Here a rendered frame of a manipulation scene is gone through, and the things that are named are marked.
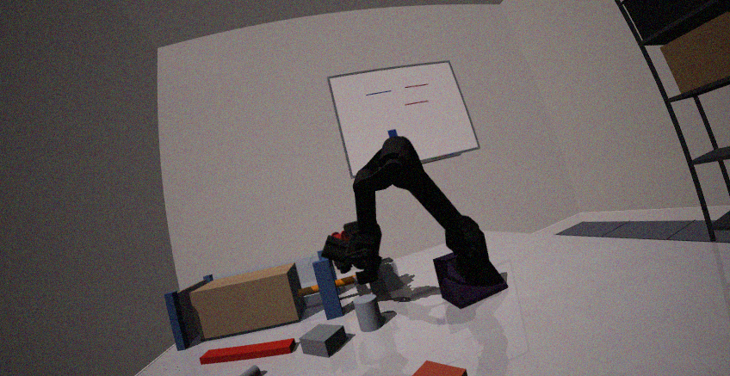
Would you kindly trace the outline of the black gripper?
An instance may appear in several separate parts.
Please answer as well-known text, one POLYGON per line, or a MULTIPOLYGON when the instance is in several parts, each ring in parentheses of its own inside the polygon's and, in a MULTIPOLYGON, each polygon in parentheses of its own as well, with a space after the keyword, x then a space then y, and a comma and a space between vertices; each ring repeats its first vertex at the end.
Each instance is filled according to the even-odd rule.
MULTIPOLYGON (((349 222, 343 225, 345 237, 350 237, 350 233, 358 231, 357 221, 349 222)), ((372 283, 378 280, 376 270, 369 269, 356 273, 357 283, 360 285, 372 283)))

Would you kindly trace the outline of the red flat bar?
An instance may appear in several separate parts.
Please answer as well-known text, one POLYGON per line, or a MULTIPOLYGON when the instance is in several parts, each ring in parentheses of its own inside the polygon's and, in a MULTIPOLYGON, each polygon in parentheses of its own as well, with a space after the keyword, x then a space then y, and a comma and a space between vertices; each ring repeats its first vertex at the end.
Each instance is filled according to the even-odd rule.
POLYGON ((230 348, 208 350, 200 358, 201 364, 241 361, 292 353, 296 342, 294 338, 276 342, 258 343, 230 348))

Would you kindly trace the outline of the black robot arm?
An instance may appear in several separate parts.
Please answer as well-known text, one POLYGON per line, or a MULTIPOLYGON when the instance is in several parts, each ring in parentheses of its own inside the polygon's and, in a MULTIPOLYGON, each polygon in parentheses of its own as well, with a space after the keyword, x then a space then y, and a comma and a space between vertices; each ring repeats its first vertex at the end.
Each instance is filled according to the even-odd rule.
POLYGON ((418 154, 405 136, 388 138, 356 173, 353 190, 358 231, 350 233, 348 241, 328 235, 322 257, 333 260, 341 274, 353 266, 360 270, 379 269, 382 233, 376 220, 375 191, 391 185, 410 191, 445 229, 447 248, 455 256, 458 254, 450 263, 465 281, 485 270, 490 261, 484 232, 469 216, 460 215, 425 173, 418 154))

